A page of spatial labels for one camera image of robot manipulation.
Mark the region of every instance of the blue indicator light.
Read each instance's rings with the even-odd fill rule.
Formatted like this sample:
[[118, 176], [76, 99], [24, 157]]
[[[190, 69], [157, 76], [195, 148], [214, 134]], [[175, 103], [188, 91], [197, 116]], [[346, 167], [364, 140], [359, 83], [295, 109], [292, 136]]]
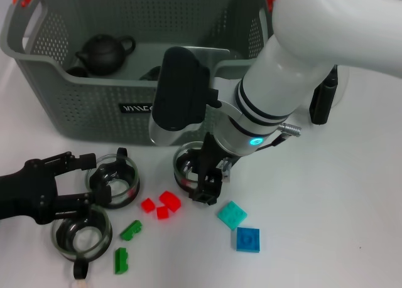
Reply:
[[251, 141], [250, 141], [250, 145], [252, 145], [252, 146], [258, 146], [258, 145], [260, 145], [260, 144], [262, 144], [264, 142], [264, 139], [262, 139], [262, 138], [257, 138], [257, 139], [252, 139]]

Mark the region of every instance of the white table surface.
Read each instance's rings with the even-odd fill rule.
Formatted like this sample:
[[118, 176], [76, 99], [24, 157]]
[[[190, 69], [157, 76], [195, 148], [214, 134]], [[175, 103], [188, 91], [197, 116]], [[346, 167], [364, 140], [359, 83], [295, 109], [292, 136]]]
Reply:
[[[307, 113], [301, 138], [241, 159], [218, 204], [204, 207], [173, 179], [174, 147], [135, 147], [67, 139], [52, 126], [12, 59], [0, 57], [0, 174], [26, 160], [65, 151], [114, 153], [126, 146], [142, 190], [126, 208], [108, 211], [115, 236], [90, 264], [91, 287], [378, 288], [402, 286], [402, 83], [352, 69], [349, 88], [325, 126]], [[60, 194], [85, 191], [84, 172], [57, 178]], [[169, 220], [144, 214], [139, 202], [164, 191], [183, 207]], [[247, 213], [244, 227], [261, 230], [261, 252], [232, 248], [233, 233], [216, 217], [230, 200]], [[131, 242], [118, 233], [133, 220]], [[70, 287], [72, 263], [50, 240], [50, 225], [24, 216], [0, 221], [0, 286]], [[114, 275], [114, 250], [126, 247], [129, 271]]]

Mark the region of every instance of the metal connector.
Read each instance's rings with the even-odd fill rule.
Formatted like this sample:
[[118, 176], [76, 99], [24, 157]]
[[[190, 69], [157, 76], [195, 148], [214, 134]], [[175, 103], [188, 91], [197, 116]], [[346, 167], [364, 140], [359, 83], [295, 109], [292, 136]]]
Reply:
[[225, 158], [223, 160], [223, 166], [222, 166], [222, 182], [223, 183], [231, 182], [232, 167], [233, 167], [232, 161], [229, 158]]
[[295, 137], [300, 137], [302, 134], [302, 128], [287, 124], [287, 123], [282, 123], [279, 127], [278, 130], [282, 132], [283, 134], [287, 134], [288, 136], [295, 136]]

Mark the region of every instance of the black cable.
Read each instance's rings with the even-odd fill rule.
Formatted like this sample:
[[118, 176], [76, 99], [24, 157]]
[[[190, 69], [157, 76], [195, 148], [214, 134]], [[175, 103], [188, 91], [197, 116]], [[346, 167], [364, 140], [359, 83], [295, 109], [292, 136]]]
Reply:
[[272, 147], [272, 144], [269, 144], [269, 145], [260, 147], [260, 148], [257, 149], [257, 151], [261, 151], [261, 150], [264, 150], [264, 149], [269, 148], [269, 147]]

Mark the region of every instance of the gray plastic basket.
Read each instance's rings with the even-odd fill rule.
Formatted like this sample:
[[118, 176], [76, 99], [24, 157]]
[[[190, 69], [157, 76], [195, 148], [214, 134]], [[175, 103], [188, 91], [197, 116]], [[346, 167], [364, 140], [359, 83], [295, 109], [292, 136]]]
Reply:
[[[157, 82], [138, 79], [161, 65], [165, 50], [187, 46], [215, 76], [241, 78], [272, 35], [266, 0], [32, 0], [24, 8], [22, 1], [9, 8], [1, 48], [15, 58], [55, 127], [76, 139], [151, 144], [149, 113], [123, 114], [119, 104], [153, 102]], [[79, 64], [75, 52], [99, 33], [131, 35], [137, 48], [110, 77], [67, 74]], [[202, 140], [214, 122], [208, 110], [201, 129], [177, 143]]]

